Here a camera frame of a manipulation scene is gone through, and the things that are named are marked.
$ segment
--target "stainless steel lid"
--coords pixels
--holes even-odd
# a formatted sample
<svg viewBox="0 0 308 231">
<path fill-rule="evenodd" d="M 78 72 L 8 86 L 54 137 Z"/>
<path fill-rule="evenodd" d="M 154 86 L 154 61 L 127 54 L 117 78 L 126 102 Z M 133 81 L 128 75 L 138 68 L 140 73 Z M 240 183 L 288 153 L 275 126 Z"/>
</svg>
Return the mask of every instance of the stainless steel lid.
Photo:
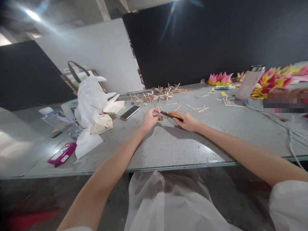
<svg viewBox="0 0 308 231">
<path fill-rule="evenodd" d="M 262 72 L 262 71 L 265 71 L 265 66 L 261 66 L 261 65 L 251 66 L 249 71 L 251 71 L 251 72 Z"/>
</svg>

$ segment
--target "cable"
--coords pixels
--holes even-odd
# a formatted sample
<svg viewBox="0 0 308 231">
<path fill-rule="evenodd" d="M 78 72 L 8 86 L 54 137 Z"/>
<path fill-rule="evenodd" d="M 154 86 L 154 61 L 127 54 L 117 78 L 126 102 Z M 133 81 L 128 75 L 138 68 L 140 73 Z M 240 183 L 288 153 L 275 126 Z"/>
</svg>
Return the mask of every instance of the cable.
<svg viewBox="0 0 308 231">
<path fill-rule="evenodd" d="M 296 118 L 294 118 L 294 115 L 291 115 L 291 117 L 292 117 L 291 123 L 290 123 L 290 124 L 287 124 L 288 127 L 289 127 L 288 134 L 289 134 L 289 149 L 290 149 L 290 152 L 291 152 L 292 156 L 294 157 L 294 159 L 296 160 L 298 166 L 301 167 L 303 170 L 305 170 L 305 169 L 303 168 L 303 166 L 302 166 L 301 163 L 299 162 L 299 160 L 298 160 L 297 156 L 295 155 L 295 153 L 294 153 L 294 151 L 293 151 L 293 148 L 292 148 L 292 133 L 294 133 L 293 130 L 292 130 L 292 124 L 293 124 L 296 120 L 298 120 L 299 118 L 301 118 L 302 116 L 307 115 L 307 114 L 308 114 L 308 113 L 300 114 L 300 115 L 299 115 L 298 117 L 296 117 Z"/>
<path fill-rule="evenodd" d="M 258 109 L 255 109 L 255 108 L 249 106 L 246 102 L 244 103 L 244 105 L 245 105 L 246 107 L 248 107 L 249 109 L 252 109 L 252 110 L 254 110 L 254 111 L 264 112 L 264 111 L 261 111 L 261 110 L 258 110 Z"/>
<path fill-rule="evenodd" d="M 263 112 L 264 113 L 264 111 L 262 111 L 262 110 L 258 110 L 258 109 L 255 109 L 255 108 L 253 108 L 253 107 L 251 107 L 251 106 L 249 106 L 246 102 L 244 103 L 245 104 L 245 106 L 246 107 L 248 107 L 249 109 L 251 109 L 251 110 L 254 110 L 254 111 L 258 111 L 258 112 Z M 298 117 L 294 117 L 294 115 L 291 115 L 291 117 L 292 117 L 292 119 L 291 119 L 291 122 L 290 122 L 290 124 L 289 123 L 286 123 L 287 125 L 288 125 L 288 135 L 289 135 L 289 150 L 290 150 L 290 152 L 291 152 L 291 154 L 292 154 L 292 156 L 294 157 L 294 159 L 295 159 L 295 161 L 297 162 L 297 164 L 298 164 L 298 166 L 300 167 L 300 168 L 302 168 L 303 170 L 305 170 L 304 168 L 303 168 L 303 166 L 301 165 L 301 163 L 299 162 L 299 160 L 298 160 L 298 158 L 297 158 L 297 156 L 296 156 L 296 154 L 295 154 L 295 152 L 294 152 L 294 150 L 293 150 L 293 148 L 292 148 L 292 134 L 294 133 L 294 134 L 296 134 L 296 135 L 298 135 L 299 137 L 301 137 L 303 140 L 305 140 L 305 141 L 307 141 L 304 137 L 302 137 L 301 135 L 299 135 L 299 133 L 298 132 L 294 132 L 293 131 L 293 129 L 292 129 L 292 124 L 296 121 L 296 120 L 298 120 L 299 118 L 301 118 L 302 116 L 304 116 L 304 115 L 308 115 L 308 113 L 303 113 L 303 114 L 300 114 Z"/>
</svg>

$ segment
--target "sleeve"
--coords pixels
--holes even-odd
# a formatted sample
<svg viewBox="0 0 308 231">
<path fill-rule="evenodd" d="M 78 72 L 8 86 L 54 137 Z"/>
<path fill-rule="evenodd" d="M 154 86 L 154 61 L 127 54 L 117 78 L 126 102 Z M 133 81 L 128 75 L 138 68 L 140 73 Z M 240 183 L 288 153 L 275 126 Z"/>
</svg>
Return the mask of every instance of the sleeve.
<svg viewBox="0 0 308 231">
<path fill-rule="evenodd" d="M 308 182 L 277 183 L 270 194 L 269 205 L 276 230 L 308 230 Z"/>
<path fill-rule="evenodd" d="M 89 227 L 80 226 L 80 227 L 69 228 L 64 231 L 93 231 L 93 230 L 90 229 Z"/>
</svg>

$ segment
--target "concrete floor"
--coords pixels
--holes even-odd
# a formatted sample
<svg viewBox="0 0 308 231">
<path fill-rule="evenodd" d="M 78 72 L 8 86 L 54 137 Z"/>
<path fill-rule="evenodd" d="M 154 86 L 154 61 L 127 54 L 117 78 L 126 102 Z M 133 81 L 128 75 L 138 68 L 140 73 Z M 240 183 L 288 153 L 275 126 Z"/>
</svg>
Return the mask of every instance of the concrete floor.
<svg viewBox="0 0 308 231">
<path fill-rule="evenodd" d="M 189 174 L 192 170 L 173 173 Z M 249 180 L 260 181 L 242 166 L 197 169 L 214 205 L 231 224 L 249 231 L 274 230 L 268 213 L 269 192 L 253 189 Z M 57 217 L 32 226 L 31 231 L 56 230 L 80 189 L 90 176 L 0 181 L 5 212 L 60 209 Z M 124 229 L 128 210 L 129 176 L 124 174 L 106 203 L 98 230 Z"/>
</svg>

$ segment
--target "black smartphone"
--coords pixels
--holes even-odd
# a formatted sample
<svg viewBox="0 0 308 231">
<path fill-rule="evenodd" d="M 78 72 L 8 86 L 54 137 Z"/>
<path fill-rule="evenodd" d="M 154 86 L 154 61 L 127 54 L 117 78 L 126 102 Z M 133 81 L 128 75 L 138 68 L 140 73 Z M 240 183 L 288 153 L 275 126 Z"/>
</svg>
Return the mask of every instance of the black smartphone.
<svg viewBox="0 0 308 231">
<path fill-rule="evenodd" d="M 132 106 L 123 115 L 120 116 L 123 120 L 128 120 L 133 114 L 140 110 L 139 106 Z"/>
</svg>

